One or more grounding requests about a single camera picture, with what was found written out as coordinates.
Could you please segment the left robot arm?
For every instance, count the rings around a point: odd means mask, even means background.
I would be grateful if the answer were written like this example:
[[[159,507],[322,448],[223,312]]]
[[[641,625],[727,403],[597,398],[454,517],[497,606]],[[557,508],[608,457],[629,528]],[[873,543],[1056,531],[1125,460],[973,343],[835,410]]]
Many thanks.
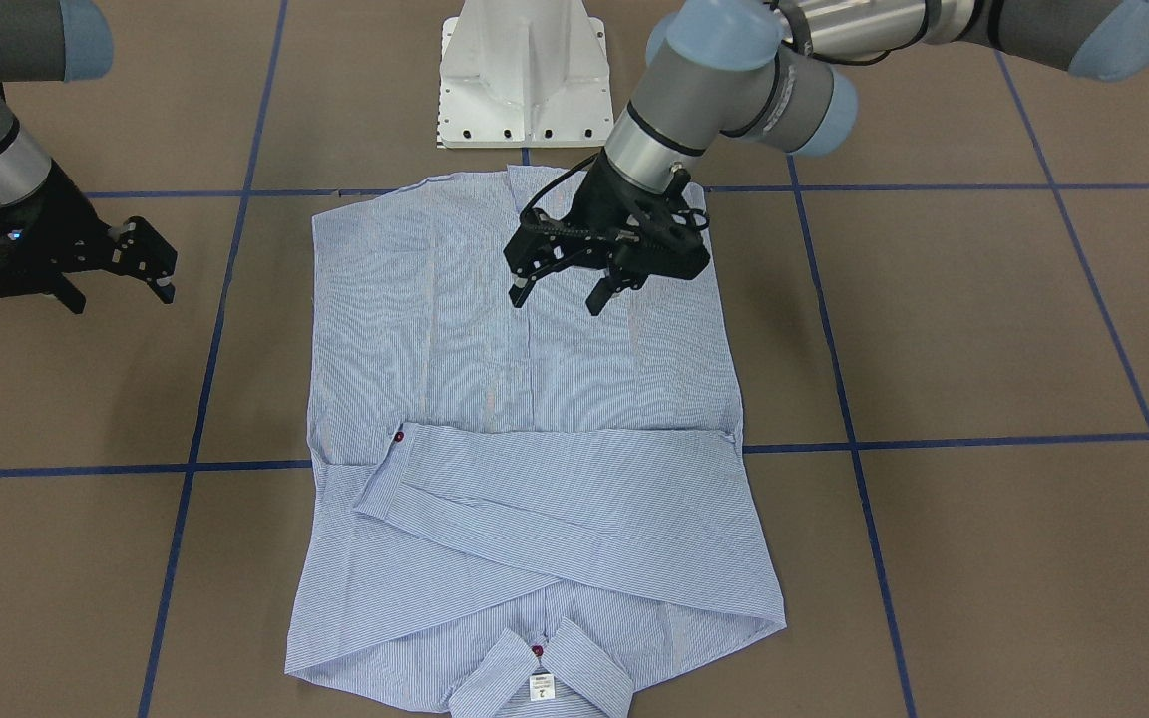
[[[1149,67],[1149,1],[687,1],[651,31],[647,67],[609,137],[574,165],[569,213],[533,198],[506,245],[508,298],[543,277],[600,278],[592,315],[653,276],[693,280],[710,254],[705,210],[683,193],[716,138],[815,159],[858,115],[847,67],[917,45],[966,43],[1094,82]]]

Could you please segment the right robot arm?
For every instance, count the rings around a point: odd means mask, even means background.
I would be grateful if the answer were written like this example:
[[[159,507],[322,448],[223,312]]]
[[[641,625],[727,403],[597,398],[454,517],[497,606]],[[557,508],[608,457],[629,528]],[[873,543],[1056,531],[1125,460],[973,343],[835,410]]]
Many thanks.
[[[47,295],[79,314],[86,298],[70,276],[102,271],[173,303],[177,250],[140,216],[101,219],[6,102],[9,83],[99,79],[114,56],[93,1],[0,1],[0,299]]]

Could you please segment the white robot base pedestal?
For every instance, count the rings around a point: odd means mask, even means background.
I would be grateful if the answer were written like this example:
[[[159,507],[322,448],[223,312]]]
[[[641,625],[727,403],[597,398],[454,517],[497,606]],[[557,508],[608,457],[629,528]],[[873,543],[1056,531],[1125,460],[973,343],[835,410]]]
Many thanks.
[[[614,124],[606,24],[583,1],[466,1],[441,26],[442,149],[597,149]]]

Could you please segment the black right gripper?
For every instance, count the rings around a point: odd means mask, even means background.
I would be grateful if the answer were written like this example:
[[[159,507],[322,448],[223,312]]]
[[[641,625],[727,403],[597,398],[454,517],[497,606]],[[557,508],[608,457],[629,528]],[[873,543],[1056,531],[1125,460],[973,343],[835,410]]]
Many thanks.
[[[173,304],[178,252],[141,216],[110,226],[57,161],[33,194],[0,208],[0,298],[51,295],[70,312],[86,296],[69,275],[105,271],[142,281]]]

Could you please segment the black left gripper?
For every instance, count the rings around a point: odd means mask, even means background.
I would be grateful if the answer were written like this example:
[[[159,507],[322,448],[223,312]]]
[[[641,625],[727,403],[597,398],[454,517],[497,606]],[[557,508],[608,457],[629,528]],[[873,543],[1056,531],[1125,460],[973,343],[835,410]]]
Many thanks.
[[[603,272],[586,300],[591,315],[620,292],[641,289],[648,277],[697,278],[711,255],[707,213],[685,200],[689,187],[681,165],[666,170],[662,192],[641,190],[607,160],[583,160],[560,173],[524,204],[506,244],[514,308],[523,308],[538,281],[572,267]]]

